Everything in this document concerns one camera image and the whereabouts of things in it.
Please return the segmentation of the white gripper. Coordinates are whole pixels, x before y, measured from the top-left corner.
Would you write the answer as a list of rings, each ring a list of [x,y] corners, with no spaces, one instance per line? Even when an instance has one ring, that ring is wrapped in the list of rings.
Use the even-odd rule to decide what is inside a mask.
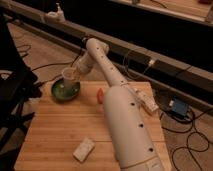
[[[95,61],[89,55],[88,52],[85,52],[84,55],[77,61],[76,65],[71,66],[72,72],[74,74],[75,81],[80,81],[82,75],[86,75],[91,72]]]

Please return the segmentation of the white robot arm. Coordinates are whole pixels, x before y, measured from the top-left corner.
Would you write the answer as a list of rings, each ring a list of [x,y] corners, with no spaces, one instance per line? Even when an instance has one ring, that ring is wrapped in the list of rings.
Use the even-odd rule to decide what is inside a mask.
[[[89,73],[97,63],[109,85],[103,108],[121,171],[165,171],[140,113],[141,100],[125,77],[108,59],[109,46],[96,39],[86,41],[86,52],[78,60],[77,77]]]

